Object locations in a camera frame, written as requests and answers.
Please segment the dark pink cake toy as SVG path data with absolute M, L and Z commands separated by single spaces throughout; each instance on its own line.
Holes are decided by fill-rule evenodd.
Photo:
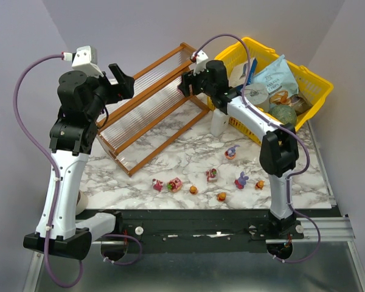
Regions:
M 158 192 L 160 192 L 163 189 L 164 186 L 164 182 L 160 181 L 158 179 L 152 179 L 152 187 L 153 189 L 157 190 Z

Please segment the pink strawberry cake toy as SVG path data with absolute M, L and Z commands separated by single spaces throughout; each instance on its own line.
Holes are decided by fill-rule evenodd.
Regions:
M 170 191 L 170 192 L 178 192 L 183 186 L 183 183 L 182 181 L 176 177 L 174 179 L 171 179 L 168 184 L 167 184 L 167 189 Z

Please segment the purple sitting bunny toy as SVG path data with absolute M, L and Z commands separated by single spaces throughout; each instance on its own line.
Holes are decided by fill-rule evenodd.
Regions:
M 235 184 L 236 188 L 244 189 L 248 180 L 249 180 L 249 176 L 246 175 L 244 171 L 242 171 L 240 173 L 240 176 L 237 179 L 235 179 L 234 184 Z

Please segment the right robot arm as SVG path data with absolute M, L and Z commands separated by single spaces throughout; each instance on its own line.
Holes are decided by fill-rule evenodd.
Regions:
M 269 176 L 271 189 L 268 230 L 278 235 L 287 233 L 296 222 L 291 200 L 291 174 L 299 159 L 294 126 L 268 117 L 241 90 L 229 86 L 222 61 L 201 61 L 198 57 L 191 61 L 195 68 L 182 74 L 178 89 L 186 97 L 200 93 L 209 96 L 216 109 L 241 122 L 259 139 L 259 163 Z

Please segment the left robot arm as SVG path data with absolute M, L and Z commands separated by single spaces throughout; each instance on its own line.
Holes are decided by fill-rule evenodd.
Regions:
M 36 230 L 24 237 L 27 249 L 83 260 L 92 242 L 119 226 L 117 212 L 101 212 L 84 223 L 75 222 L 80 181 L 99 130 L 97 119 L 106 105 L 134 95 L 134 78 L 115 63 L 108 67 L 115 84 L 104 72 L 91 75 L 84 69 L 66 72 L 58 80 L 61 107 L 49 133 L 49 187 Z

